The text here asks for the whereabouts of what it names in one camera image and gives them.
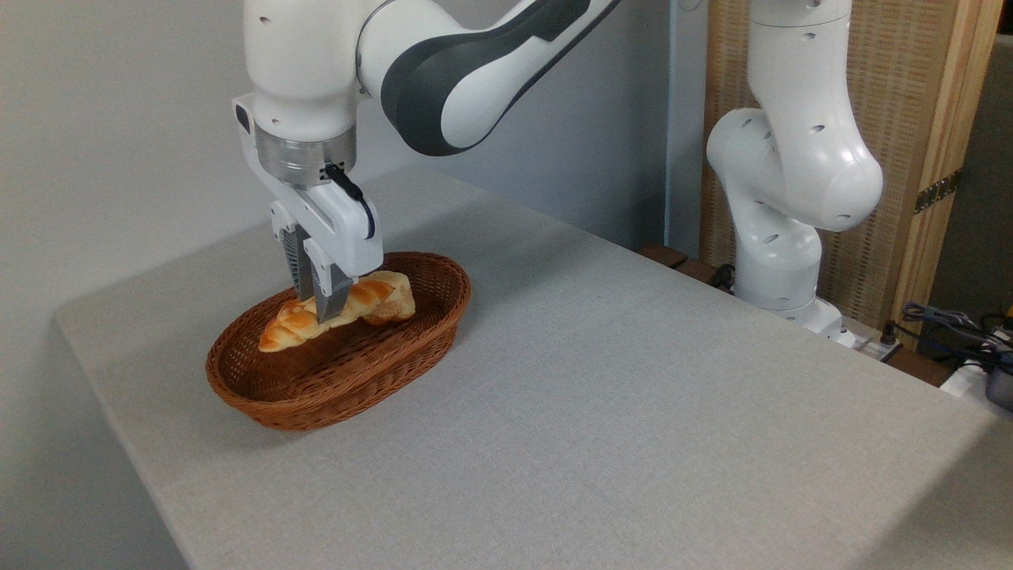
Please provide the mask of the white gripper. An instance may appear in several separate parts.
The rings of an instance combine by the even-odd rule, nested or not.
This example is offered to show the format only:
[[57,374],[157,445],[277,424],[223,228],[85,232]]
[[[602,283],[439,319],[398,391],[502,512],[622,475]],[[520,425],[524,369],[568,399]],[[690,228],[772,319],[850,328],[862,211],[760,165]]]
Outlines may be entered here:
[[355,279],[383,263],[382,232],[371,203],[343,167],[355,133],[323,142],[279,139],[252,112],[251,93],[233,100],[243,155],[274,199],[271,224],[300,302],[314,296],[319,322],[333,320]]

